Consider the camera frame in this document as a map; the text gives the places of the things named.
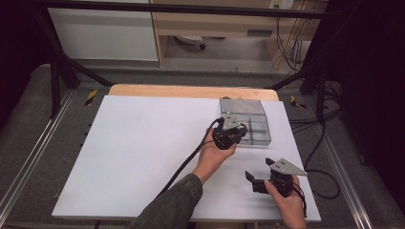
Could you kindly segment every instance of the forearm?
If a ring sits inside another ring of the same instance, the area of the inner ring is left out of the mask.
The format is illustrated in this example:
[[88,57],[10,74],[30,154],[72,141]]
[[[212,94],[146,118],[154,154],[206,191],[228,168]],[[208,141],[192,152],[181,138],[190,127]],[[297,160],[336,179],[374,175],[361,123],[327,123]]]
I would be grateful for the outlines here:
[[203,195],[200,179],[189,174],[154,199],[129,228],[186,228]]

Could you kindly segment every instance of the hand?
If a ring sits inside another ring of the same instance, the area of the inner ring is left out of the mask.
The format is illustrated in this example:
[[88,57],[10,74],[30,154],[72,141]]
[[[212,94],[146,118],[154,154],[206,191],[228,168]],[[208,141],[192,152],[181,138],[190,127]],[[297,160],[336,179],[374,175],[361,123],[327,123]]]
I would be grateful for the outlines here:
[[[300,185],[300,180],[297,176],[292,176],[292,181],[298,186]],[[268,180],[265,180],[265,186],[268,193],[274,198],[286,227],[307,228],[304,217],[303,202],[300,196],[292,191],[291,196],[284,198],[277,191],[277,188]]]
[[213,142],[211,129],[205,142],[200,150],[200,157],[197,167],[194,169],[193,174],[199,177],[202,184],[220,168],[223,162],[233,154],[235,154],[236,144],[233,144],[227,150],[220,150]]

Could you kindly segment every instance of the white tabletop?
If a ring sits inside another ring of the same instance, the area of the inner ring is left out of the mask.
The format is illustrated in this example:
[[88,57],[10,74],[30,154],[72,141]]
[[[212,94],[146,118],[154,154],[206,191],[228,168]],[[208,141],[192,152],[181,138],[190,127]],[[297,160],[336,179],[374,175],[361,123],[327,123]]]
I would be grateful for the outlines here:
[[[268,178],[265,158],[303,168],[282,102],[262,101],[271,143],[238,146],[203,186],[192,220],[280,219],[269,195],[252,192],[245,171]],[[133,219],[167,183],[219,117],[219,99],[105,96],[75,166],[53,209],[64,219]],[[191,173],[198,156],[179,175]],[[320,216],[306,177],[308,221]]]

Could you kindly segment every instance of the person's right hand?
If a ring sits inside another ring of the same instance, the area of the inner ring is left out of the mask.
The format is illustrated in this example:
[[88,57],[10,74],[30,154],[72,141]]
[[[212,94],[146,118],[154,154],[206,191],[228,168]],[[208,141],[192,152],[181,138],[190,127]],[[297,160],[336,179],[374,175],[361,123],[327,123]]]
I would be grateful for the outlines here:
[[[300,185],[300,180],[297,176],[292,176],[292,180],[298,186]],[[277,188],[268,180],[265,180],[265,186],[268,193],[274,198],[286,227],[307,228],[304,217],[303,202],[300,196],[292,191],[291,196],[284,198],[278,192]]]

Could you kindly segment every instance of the floor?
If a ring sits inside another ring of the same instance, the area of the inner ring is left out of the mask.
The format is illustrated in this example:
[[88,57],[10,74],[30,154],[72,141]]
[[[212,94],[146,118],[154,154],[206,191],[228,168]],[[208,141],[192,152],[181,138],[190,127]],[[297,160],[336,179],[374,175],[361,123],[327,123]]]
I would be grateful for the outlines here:
[[[103,77],[119,83],[167,84],[263,88],[287,77],[293,71],[284,65],[281,70],[271,68],[270,57],[260,39],[218,39],[205,38],[206,49],[180,43],[170,38],[164,67],[134,67],[119,70],[95,68]],[[0,133],[0,197],[5,197],[14,178],[17,176],[27,157],[30,156],[36,140],[46,128],[51,113],[51,91],[49,70],[39,68],[32,74],[32,80],[20,103],[14,109],[9,122]],[[63,188],[80,145],[85,141],[86,133],[96,116],[102,97],[108,88],[95,84],[81,75],[82,86],[72,92],[72,100],[61,118],[51,140],[44,148],[41,158],[34,165],[25,188],[15,200],[13,208],[7,213],[4,228],[17,225],[17,228],[50,228],[61,225],[69,228],[80,226],[91,228],[93,221],[69,221],[51,216],[57,201],[57,194]],[[301,96],[298,88],[300,80],[279,91],[280,99],[285,102],[288,118],[303,119],[313,117],[314,95]],[[84,106],[92,88],[97,95],[91,106]],[[291,106],[294,95],[298,105]],[[338,104],[329,99],[325,102],[329,111],[337,110]],[[292,126],[298,150],[305,161],[320,137],[318,126]],[[370,219],[373,228],[405,228],[405,219],[385,189],[373,167],[360,163],[359,154],[352,142],[344,119],[338,116],[327,122],[327,137],[332,142],[343,167],[349,175],[362,207]],[[310,169],[320,169],[336,176],[330,163],[328,142],[320,145],[310,161]],[[336,191],[334,183],[327,177],[310,174],[311,187],[318,193],[330,196]],[[317,198],[316,204],[321,213],[322,222],[310,223],[313,228],[357,228],[355,215],[350,209],[346,195],[336,199]],[[100,228],[123,228],[127,222],[103,221]],[[260,223],[260,228],[275,228],[276,222]],[[253,228],[249,223],[246,228]]]

